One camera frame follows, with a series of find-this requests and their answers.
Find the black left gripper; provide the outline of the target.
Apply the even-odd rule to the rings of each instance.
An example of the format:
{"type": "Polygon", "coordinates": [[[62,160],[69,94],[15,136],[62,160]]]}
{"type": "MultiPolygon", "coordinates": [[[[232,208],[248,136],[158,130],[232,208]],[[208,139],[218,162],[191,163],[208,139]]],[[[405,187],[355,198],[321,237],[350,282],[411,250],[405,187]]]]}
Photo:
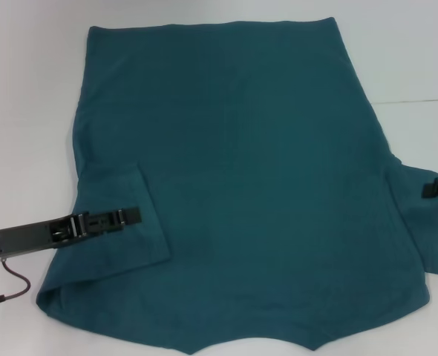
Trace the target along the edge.
{"type": "Polygon", "coordinates": [[[0,258],[63,248],[77,243],[87,236],[87,218],[91,236],[114,233],[123,230],[125,225],[142,222],[139,208],[134,207],[90,216],[85,211],[54,220],[0,229],[0,258]]]}

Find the blue teal shirt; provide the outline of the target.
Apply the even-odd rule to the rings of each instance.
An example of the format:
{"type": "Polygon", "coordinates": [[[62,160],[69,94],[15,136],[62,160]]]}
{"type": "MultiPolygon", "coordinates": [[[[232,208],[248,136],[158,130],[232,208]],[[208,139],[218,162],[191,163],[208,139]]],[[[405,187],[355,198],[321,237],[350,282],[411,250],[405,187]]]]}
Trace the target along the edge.
{"type": "Polygon", "coordinates": [[[315,350],[428,303],[437,174],[391,152],[336,21],[92,27],[74,210],[140,224],[57,251],[39,308],[186,354],[315,350]]]}

